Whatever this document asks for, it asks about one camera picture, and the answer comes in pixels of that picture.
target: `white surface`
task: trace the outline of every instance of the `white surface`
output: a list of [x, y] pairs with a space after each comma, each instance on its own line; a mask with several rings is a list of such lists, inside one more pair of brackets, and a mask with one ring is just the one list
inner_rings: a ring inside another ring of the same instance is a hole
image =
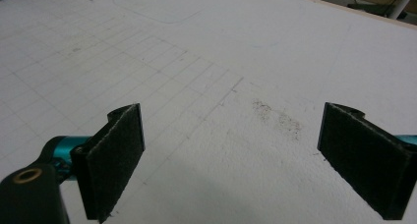
[[386, 223], [316, 147], [326, 101], [416, 133], [415, 28], [313, 0], [3, 0], [0, 21], [2, 178], [140, 102], [147, 151], [108, 223]]

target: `white pipe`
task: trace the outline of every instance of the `white pipe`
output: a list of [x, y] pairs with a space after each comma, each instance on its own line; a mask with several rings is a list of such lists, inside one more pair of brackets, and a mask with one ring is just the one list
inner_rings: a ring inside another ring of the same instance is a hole
[[404, 10], [405, 6], [408, 4], [410, 0], [400, 0], [398, 5], [392, 10], [392, 13], [389, 15], [390, 19], [396, 20], [399, 14], [401, 14], [402, 10]]

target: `metal ring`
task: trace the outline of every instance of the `metal ring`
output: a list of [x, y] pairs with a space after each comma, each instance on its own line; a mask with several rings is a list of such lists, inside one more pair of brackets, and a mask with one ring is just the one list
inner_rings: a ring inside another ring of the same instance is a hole
[[13, 178], [13, 182], [16, 184], [28, 183], [38, 178], [41, 174], [42, 174], [42, 169], [30, 168], [16, 175]]

